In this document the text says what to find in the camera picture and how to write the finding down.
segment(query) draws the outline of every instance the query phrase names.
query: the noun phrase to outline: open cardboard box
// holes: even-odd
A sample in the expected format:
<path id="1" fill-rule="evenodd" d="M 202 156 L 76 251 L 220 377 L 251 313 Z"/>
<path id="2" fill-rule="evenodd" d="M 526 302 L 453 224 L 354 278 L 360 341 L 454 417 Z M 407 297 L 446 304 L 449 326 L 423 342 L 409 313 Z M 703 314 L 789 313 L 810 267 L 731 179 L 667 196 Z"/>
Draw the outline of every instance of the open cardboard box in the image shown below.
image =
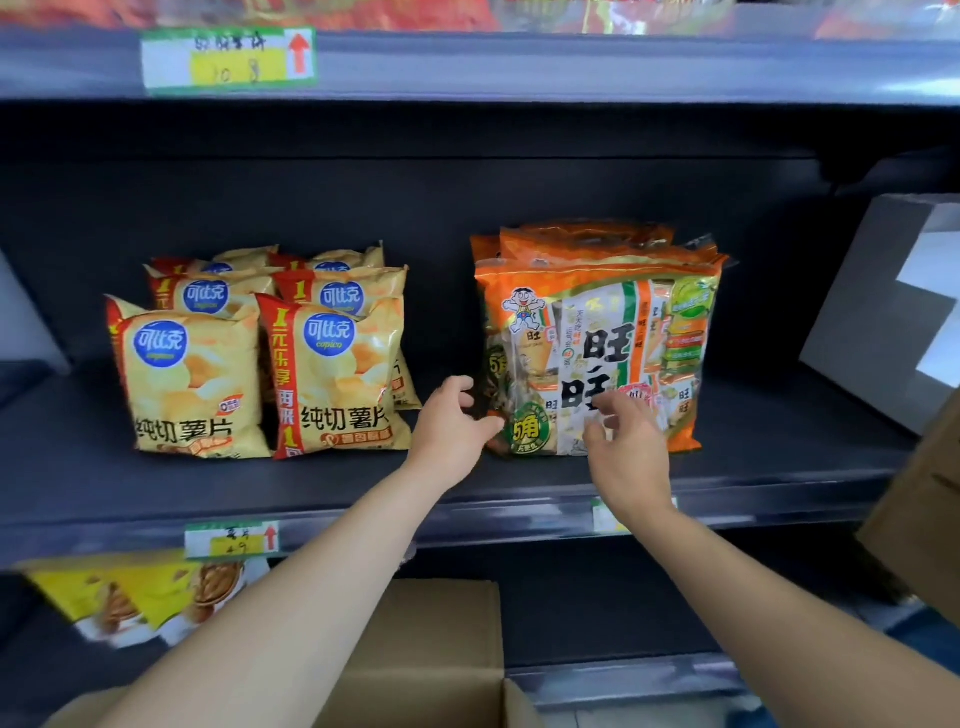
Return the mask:
<path id="1" fill-rule="evenodd" d="M 45 728 L 96 725 L 124 689 L 77 698 Z M 315 728 L 542 728 L 503 676 L 500 592 L 485 581 L 395 580 Z"/>

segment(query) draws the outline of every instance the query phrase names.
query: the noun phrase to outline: left hand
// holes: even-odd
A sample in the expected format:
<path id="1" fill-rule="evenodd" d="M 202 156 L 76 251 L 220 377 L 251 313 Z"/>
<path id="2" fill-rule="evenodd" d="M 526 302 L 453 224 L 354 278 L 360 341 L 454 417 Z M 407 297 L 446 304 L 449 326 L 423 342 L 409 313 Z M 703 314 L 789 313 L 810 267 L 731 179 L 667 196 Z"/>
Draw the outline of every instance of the left hand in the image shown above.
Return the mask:
<path id="1" fill-rule="evenodd" d="M 444 492 L 473 470 L 488 440 L 503 429 L 500 417 L 476 421 L 464 412 L 473 406 L 470 376 L 450 376 L 427 400 L 417 420 L 405 469 L 416 470 Z"/>

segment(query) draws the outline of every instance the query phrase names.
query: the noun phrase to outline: shelf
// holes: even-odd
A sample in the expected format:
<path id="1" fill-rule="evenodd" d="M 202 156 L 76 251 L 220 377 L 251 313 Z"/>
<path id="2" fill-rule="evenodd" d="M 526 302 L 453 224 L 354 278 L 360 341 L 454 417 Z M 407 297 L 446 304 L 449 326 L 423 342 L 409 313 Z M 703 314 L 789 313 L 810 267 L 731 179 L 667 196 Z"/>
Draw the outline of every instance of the shelf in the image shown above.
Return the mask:
<path id="1" fill-rule="evenodd" d="M 431 391 L 418 381 L 419 391 Z M 673 458 L 679 508 L 714 527 L 863 518 L 915 438 L 799 369 L 776 386 L 707 376 L 697 436 Z M 132 449 L 112 363 L 51 377 L 0 411 L 0 566 L 182 546 L 191 522 L 280 520 L 304 544 L 399 466 L 394 452 L 274 462 Z M 593 535 L 586 458 L 485 453 L 420 530 L 419 546 Z"/>
<path id="2" fill-rule="evenodd" d="M 736 9 L 725 37 L 318 34 L 317 100 L 954 106 L 953 41 L 812 40 L 784 6 Z M 752 20 L 757 13 L 773 21 Z M 139 34 L 0 30 L 0 99 L 138 99 Z"/>

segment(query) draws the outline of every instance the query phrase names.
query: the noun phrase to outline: left arm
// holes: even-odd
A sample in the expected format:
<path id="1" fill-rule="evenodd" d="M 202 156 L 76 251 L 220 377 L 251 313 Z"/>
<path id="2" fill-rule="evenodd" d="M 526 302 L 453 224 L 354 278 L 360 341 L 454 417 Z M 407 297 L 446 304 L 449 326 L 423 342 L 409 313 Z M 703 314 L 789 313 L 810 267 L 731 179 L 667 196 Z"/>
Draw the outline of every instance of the left arm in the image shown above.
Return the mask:
<path id="1" fill-rule="evenodd" d="M 137 680 L 102 728 L 308 728 L 417 528 L 503 426 L 453 376 L 420 413 L 404 465 Z"/>

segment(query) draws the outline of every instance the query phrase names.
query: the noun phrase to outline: red arrow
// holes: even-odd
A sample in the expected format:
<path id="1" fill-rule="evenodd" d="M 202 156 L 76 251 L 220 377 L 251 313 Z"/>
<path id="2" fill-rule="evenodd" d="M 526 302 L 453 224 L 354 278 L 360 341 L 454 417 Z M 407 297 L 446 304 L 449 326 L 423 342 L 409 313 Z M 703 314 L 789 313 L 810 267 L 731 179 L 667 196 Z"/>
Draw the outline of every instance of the red arrow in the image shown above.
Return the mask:
<path id="1" fill-rule="evenodd" d="M 310 43 L 297 33 L 294 39 L 290 41 L 290 50 L 294 52 L 294 71 L 296 73 L 306 73 L 306 59 L 303 54 L 310 50 Z"/>

